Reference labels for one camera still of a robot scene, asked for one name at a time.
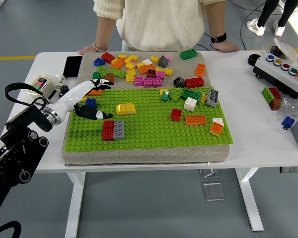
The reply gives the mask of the person's left hand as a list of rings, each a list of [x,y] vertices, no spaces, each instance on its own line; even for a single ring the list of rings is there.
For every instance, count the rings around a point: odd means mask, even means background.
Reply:
[[[240,48],[237,45],[235,45],[227,40],[220,42],[220,43],[212,43],[211,46],[216,51],[220,51],[220,52],[224,52],[224,53],[237,52],[240,50]]]

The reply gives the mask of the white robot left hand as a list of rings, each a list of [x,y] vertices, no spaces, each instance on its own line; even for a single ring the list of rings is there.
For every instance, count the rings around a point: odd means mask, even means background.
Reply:
[[[64,121],[66,114],[75,109],[74,105],[79,103],[81,99],[83,99],[92,89],[110,89],[113,84],[113,82],[106,79],[92,79],[84,81],[67,92],[56,103],[49,104],[46,108],[52,110],[55,123],[60,124]]]

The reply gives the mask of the person's right hand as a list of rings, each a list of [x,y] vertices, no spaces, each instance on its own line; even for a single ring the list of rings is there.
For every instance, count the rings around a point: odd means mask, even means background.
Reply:
[[[96,53],[98,52],[92,45],[85,46],[83,49],[79,50],[77,53],[80,55],[84,55],[86,53]]]

